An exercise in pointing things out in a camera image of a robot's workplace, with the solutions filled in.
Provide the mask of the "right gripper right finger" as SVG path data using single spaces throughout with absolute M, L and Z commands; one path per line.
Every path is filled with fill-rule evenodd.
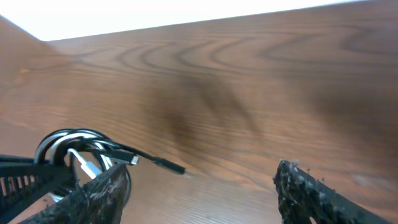
M 281 161 L 273 177 L 283 224 L 388 224 L 353 203 L 295 163 Z

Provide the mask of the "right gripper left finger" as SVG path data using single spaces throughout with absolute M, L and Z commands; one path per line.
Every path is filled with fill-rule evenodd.
M 120 224 L 127 195 L 126 166 L 116 164 L 84 186 L 78 186 L 63 200 L 21 223 Z

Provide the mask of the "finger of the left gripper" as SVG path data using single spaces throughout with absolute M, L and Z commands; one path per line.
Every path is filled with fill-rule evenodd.
M 45 194 L 70 180 L 66 165 L 49 161 L 36 164 L 33 159 L 1 156 L 1 223 L 8 223 Z

